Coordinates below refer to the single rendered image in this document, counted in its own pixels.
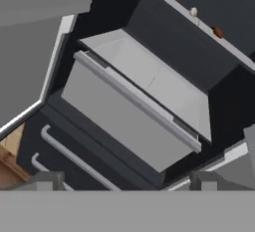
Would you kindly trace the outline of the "grey steel appliance door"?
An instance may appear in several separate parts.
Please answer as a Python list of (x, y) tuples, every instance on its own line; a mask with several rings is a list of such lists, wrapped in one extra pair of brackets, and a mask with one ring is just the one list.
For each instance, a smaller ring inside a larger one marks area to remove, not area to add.
[(157, 172), (192, 153), (173, 132), (79, 61), (71, 70), (62, 98)]

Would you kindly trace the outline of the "dark grey drawer front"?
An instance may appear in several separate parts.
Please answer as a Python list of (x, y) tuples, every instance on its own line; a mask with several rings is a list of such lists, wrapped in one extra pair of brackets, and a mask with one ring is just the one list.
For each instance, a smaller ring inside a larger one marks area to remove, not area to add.
[(48, 124), (48, 133), (67, 146), (74, 143), (41, 112), (35, 113), (26, 122), (20, 142), (17, 163), (35, 175), (38, 169), (32, 164), (32, 156), (38, 152), (38, 161), (50, 171), (63, 171), (65, 182), (75, 190), (104, 190), (105, 188), (88, 173), (71, 162), (66, 156), (41, 138), (41, 129)]
[(52, 141), (60, 143), (89, 164), (99, 174), (122, 190), (159, 190), (165, 172), (156, 172), (112, 138), (88, 117), (61, 98), (51, 95), (42, 114), (51, 128), (43, 130)]

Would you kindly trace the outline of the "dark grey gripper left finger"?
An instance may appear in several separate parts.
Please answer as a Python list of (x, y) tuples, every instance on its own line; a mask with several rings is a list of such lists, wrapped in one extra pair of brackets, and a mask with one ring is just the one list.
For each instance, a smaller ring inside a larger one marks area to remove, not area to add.
[(12, 190), (21, 191), (64, 191), (63, 172), (40, 171), (32, 176), (27, 182), (13, 186)]

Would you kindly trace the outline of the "grey steel appliance body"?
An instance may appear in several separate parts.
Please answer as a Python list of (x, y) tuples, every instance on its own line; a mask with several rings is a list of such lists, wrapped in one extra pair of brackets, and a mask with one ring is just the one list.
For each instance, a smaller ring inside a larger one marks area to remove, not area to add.
[(123, 29), (84, 38), (81, 43), (211, 140), (208, 96)]

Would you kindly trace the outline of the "small brown round item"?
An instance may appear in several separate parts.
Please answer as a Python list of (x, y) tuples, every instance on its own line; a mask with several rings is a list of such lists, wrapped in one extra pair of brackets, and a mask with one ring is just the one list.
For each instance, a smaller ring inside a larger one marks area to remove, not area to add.
[(223, 38), (223, 34), (222, 31), (218, 28), (218, 27), (213, 27), (212, 28), (213, 34), (215, 36), (217, 36), (218, 38), (222, 39)]

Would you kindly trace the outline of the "dark grey cupboard run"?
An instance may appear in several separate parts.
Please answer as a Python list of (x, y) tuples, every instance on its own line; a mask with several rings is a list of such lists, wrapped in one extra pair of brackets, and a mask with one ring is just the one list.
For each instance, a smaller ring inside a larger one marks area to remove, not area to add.
[(204, 92), (232, 74), (255, 80), (254, 72), (163, 0), (138, 0), (127, 31)]

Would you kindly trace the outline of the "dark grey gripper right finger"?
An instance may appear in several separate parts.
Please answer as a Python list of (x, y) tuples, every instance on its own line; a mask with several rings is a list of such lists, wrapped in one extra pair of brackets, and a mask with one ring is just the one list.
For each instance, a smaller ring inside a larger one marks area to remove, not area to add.
[(193, 191), (251, 191), (250, 187), (231, 182), (213, 171), (193, 171), (189, 175)]

